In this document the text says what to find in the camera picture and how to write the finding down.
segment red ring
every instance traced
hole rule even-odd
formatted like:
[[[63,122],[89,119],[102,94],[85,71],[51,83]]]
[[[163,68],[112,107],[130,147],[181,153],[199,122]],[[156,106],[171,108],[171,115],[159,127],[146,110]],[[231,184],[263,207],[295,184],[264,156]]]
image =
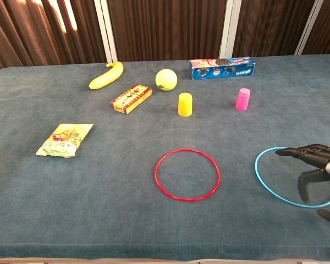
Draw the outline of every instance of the red ring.
[[[171,154],[176,153],[176,152],[180,152],[180,151],[190,151],[190,152],[198,153],[198,154],[206,157],[208,160],[211,161],[211,163],[213,163],[213,165],[216,169],[216,172],[217,172],[217,180],[216,180],[214,188],[210,192],[208,192],[206,195],[203,195],[203,196],[200,196],[200,197],[197,197],[197,198],[193,198],[193,199],[182,198],[182,197],[172,195],[167,190],[165,190],[164,187],[160,184],[160,182],[158,180],[158,169],[159,169],[160,164],[162,163],[163,160],[165,160]],[[159,159],[158,163],[155,166],[154,178],[155,178],[156,185],[159,187],[159,189],[164,194],[171,197],[172,199],[175,199],[175,200],[178,200],[178,201],[181,201],[181,202],[198,202],[198,201],[207,199],[209,196],[211,196],[213,193],[215,193],[215,191],[218,189],[218,187],[220,185],[221,173],[220,173],[220,170],[219,170],[219,166],[216,164],[215,160],[212,157],[210,157],[208,154],[206,154],[206,153],[204,153],[200,150],[194,150],[193,148],[179,148],[177,150],[170,151],[169,153],[165,154],[161,159]]]

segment snack bag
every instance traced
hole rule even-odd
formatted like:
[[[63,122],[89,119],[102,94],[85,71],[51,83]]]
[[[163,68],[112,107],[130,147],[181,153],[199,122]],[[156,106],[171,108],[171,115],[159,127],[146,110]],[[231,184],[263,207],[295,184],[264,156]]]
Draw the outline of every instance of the snack bag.
[[[72,158],[93,124],[60,124],[38,149],[38,156]]]

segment brown curtain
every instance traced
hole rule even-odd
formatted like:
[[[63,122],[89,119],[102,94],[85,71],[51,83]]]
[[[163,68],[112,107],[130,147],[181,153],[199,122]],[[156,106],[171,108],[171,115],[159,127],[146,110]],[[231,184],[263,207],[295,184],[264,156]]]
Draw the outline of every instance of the brown curtain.
[[[217,58],[226,0],[108,0],[121,61]]]
[[[234,57],[293,55],[314,0],[242,0]]]
[[[0,0],[0,69],[105,61],[94,1]]]
[[[303,54],[330,53],[330,0],[324,0],[312,31],[308,37]]]

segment pink cup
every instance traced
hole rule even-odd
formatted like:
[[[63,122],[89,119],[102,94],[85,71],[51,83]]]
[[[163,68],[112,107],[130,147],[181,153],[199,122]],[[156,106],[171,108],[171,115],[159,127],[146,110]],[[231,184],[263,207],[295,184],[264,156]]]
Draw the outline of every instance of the pink cup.
[[[239,111],[245,111],[248,108],[249,97],[251,91],[247,88],[241,88],[236,100],[236,109]]]

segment yellow cup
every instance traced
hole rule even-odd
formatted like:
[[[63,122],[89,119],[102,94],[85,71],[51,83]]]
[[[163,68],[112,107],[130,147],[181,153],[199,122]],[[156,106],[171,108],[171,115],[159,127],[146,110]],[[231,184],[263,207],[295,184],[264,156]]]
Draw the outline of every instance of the yellow cup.
[[[192,95],[183,92],[178,97],[178,114],[182,117],[189,117],[192,114]]]

